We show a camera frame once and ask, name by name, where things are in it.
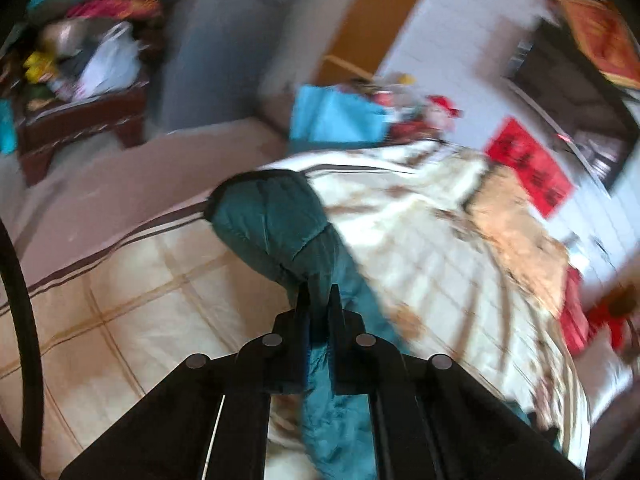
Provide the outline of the dark green quilted puffer jacket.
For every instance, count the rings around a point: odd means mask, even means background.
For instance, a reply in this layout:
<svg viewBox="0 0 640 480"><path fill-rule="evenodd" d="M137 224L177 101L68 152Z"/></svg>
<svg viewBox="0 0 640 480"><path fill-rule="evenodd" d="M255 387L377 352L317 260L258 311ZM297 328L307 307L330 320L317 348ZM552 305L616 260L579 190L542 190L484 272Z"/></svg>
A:
<svg viewBox="0 0 640 480"><path fill-rule="evenodd" d="M235 255L282 286L291 301L307 285L313 326L326 320L337 287L342 306L361 315L368 333L405 348L302 174L262 170L232 177L209 196L205 217ZM368 400L333 393L328 350L320 342L309 351L302 437L322 478L378 475Z"/></svg>

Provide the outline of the floral cream bed quilt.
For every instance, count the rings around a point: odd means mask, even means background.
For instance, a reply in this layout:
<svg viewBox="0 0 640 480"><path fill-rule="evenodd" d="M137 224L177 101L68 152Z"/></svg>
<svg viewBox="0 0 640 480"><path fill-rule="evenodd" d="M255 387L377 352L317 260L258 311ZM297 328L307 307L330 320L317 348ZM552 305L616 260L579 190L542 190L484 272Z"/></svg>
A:
<svg viewBox="0 0 640 480"><path fill-rule="evenodd" d="M559 429L585 466L591 416L560 324L497 262L463 205L487 171L466 148L419 142L299 154L374 295L420 358L446 353L495 396ZM216 358L270 329L284 289L221 243L205 196L178 200L27 283L44 371L41 471L63 469L194 352Z"/></svg>

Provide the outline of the peach ruffled pillow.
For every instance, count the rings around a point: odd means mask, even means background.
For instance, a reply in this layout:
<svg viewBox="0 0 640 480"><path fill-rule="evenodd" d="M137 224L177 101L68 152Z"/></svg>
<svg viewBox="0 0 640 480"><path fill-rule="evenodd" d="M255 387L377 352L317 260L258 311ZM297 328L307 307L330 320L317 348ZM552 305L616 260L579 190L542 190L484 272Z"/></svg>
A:
<svg viewBox="0 0 640 480"><path fill-rule="evenodd" d="M529 205L516 172L499 165L484 175L465 210L500 266L538 307L558 318L564 306L568 252L532 216Z"/></svg>

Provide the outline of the red heart-shaped cushion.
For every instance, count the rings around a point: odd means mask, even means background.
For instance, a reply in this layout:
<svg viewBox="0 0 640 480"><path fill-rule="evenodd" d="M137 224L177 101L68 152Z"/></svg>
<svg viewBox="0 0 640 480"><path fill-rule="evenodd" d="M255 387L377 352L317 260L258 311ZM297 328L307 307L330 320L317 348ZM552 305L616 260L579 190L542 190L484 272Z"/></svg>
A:
<svg viewBox="0 0 640 480"><path fill-rule="evenodd" d="M590 341L590 327L580 299L582 274L569 266L566 271L564 304L559 317L563 340L574 358L579 356Z"/></svg>

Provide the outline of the blue paper bag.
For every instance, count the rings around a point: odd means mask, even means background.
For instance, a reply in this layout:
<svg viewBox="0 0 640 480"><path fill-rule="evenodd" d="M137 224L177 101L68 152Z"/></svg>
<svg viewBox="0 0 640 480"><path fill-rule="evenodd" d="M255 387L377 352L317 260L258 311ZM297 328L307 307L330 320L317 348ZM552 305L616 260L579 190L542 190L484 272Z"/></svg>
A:
<svg viewBox="0 0 640 480"><path fill-rule="evenodd" d="M300 87L288 130L293 153L324 148L370 148L382 143L390 126L384 107L335 86Z"/></svg>

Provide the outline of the red Chinese new year banner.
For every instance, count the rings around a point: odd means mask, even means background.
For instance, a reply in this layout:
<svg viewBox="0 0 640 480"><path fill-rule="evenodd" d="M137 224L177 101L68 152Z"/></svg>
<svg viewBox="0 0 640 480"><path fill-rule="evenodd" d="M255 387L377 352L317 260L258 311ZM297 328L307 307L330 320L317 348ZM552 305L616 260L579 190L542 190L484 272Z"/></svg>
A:
<svg viewBox="0 0 640 480"><path fill-rule="evenodd" d="M551 218L574 192L561 166L513 117L506 118L484 151L494 162L515 171L544 219Z"/></svg>

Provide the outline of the pink pig plush toy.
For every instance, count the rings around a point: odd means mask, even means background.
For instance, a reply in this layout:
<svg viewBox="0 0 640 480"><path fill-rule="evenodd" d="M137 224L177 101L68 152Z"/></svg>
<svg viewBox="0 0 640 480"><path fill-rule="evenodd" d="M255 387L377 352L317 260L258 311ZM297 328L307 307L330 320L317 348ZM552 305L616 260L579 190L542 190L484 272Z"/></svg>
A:
<svg viewBox="0 0 640 480"><path fill-rule="evenodd" d="M446 96L427 96L423 107L423 122L430 133L441 136L454 130L456 120L463 116L462 110Z"/></svg>

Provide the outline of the grey refrigerator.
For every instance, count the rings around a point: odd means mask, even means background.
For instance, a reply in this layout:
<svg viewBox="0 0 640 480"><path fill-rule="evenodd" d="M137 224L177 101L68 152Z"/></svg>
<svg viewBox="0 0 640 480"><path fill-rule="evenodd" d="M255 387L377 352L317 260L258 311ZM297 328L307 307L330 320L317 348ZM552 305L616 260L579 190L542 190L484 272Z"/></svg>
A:
<svg viewBox="0 0 640 480"><path fill-rule="evenodd" d="M195 0L164 65L157 120L165 130L254 114L288 5L277 0Z"/></svg>

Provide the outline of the dark wooden side table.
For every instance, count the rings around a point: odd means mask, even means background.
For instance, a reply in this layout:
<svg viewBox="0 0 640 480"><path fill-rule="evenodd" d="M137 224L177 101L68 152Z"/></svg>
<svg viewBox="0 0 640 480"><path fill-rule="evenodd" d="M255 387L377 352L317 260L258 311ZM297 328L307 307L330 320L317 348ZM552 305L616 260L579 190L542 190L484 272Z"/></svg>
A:
<svg viewBox="0 0 640 480"><path fill-rule="evenodd" d="M76 141L111 133L124 148L143 144L149 83L146 73L140 73L125 90L71 103L54 101L34 112L24 96L11 96L16 156L26 184L34 186L47 177L55 152Z"/></svg>

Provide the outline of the white plastic bag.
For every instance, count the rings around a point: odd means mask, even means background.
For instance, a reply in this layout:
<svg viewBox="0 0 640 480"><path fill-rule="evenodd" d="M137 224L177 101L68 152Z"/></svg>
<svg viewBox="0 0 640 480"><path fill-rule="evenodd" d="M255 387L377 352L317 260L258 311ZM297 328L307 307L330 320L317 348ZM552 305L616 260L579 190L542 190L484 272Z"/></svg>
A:
<svg viewBox="0 0 640 480"><path fill-rule="evenodd" d="M132 36L132 25L120 22L110 28L80 74L74 101L125 90L132 86L141 68L138 43Z"/></svg>

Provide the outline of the wall-mounted black television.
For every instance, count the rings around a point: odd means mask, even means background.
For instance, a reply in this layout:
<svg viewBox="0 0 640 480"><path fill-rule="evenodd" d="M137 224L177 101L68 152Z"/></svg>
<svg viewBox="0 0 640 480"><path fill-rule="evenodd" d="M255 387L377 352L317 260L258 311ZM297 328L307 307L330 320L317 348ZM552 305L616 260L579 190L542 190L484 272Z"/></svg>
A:
<svg viewBox="0 0 640 480"><path fill-rule="evenodd" d="M594 183L611 192L639 141L639 125L620 92L567 34L538 21L518 42L504 76Z"/></svg>

